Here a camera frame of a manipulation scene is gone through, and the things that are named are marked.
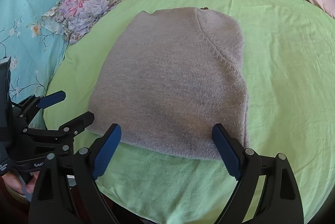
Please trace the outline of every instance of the black device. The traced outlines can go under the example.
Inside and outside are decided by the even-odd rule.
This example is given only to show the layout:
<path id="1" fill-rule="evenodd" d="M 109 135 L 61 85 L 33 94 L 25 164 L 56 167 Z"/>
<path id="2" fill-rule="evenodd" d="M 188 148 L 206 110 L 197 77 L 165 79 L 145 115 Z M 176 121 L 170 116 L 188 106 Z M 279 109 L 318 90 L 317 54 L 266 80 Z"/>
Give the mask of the black device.
<path id="1" fill-rule="evenodd" d="M 38 111 L 64 100 L 65 93 L 32 95 L 19 104 L 11 102 L 9 64 L 10 58 L 0 60 L 0 76 L 4 80 L 0 94 L 0 175 L 14 170 L 28 182 L 30 172 L 41 170 L 31 199 L 29 223 L 84 223 L 78 217 L 68 184 L 67 176 L 74 175 L 91 224 L 119 224 L 95 180 L 104 174 L 121 140 L 120 126 L 111 125 L 90 148 L 73 154 L 74 137 L 93 123 L 94 115 L 86 112 L 56 131 L 30 129 L 28 125 Z M 221 124 L 213 127 L 212 139 L 229 174 L 237 180 L 215 224 L 243 222 L 261 175 L 266 176 L 262 195 L 253 219 L 245 223 L 303 224 L 298 186 L 284 154 L 273 158 L 244 149 Z"/>

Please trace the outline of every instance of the fingernail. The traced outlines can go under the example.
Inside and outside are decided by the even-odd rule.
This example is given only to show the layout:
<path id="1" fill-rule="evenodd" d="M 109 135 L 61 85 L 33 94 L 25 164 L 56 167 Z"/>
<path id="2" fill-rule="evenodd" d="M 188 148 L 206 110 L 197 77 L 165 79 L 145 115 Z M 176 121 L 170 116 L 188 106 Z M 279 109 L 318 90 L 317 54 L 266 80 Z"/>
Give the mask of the fingernail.
<path id="1" fill-rule="evenodd" d="M 32 186 L 32 185 L 28 185 L 28 186 L 26 187 L 26 190 L 27 190 L 27 192 L 28 192 L 29 194 L 32 194 L 33 191 L 34 191 L 34 186 Z"/>
<path id="2" fill-rule="evenodd" d="M 20 183 L 18 179 L 12 179 L 12 184 L 14 188 L 20 189 Z"/>

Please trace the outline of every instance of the green fabric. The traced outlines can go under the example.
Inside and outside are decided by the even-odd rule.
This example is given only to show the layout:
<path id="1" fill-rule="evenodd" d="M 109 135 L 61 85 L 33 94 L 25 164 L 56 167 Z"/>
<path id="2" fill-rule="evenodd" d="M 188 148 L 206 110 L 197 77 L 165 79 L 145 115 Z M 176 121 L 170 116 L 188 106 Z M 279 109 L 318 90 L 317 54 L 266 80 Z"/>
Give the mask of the green fabric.
<path id="1" fill-rule="evenodd" d="M 64 90 L 67 97 L 45 110 L 47 127 L 56 129 L 86 111 L 104 59 L 137 13 L 188 6 L 208 7 L 240 23 L 250 146 L 260 155 L 287 155 L 307 223 L 335 178 L 335 21 L 306 1 L 124 0 L 68 47 L 48 89 L 49 94 Z M 86 131 L 76 137 L 75 148 L 89 147 L 95 138 Z M 214 223 L 235 183 L 220 161 L 178 158 L 126 144 L 119 145 L 98 179 L 102 192 L 121 206 L 168 224 Z M 256 206 L 255 198 L 249 217 Z"/>

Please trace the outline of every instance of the floral ruffled cloth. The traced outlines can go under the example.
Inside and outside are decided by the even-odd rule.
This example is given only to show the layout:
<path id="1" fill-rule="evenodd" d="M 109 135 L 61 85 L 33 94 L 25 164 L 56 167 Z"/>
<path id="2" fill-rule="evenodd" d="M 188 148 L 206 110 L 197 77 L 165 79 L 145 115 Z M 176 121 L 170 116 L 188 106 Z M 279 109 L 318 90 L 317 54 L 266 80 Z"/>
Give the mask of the floral ruffled cloth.
<path id="1" fill-rule="evenodd" d="M 70 44 L 77 43 L 102 16 L 122 0 L 60 0 L 42 18 L 42 25 L 56 34 L 63 34 Z"/>

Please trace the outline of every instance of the garment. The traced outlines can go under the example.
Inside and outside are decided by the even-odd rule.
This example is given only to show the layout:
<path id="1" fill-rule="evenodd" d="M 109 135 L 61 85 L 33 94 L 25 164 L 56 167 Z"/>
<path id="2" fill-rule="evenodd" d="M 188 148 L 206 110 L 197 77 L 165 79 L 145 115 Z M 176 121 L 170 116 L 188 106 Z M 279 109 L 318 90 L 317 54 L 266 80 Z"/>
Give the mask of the garment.
<path id="1" fill-rule="evenodd" d="M 222 123 L 243 146 L 247 86 L 238 23 L 213 10 L 140 12 L 104 61 L 88 110 L 92 132 L 112 123 L 122 142 L 197 159 L 220 159 L 211 138 Z"/>

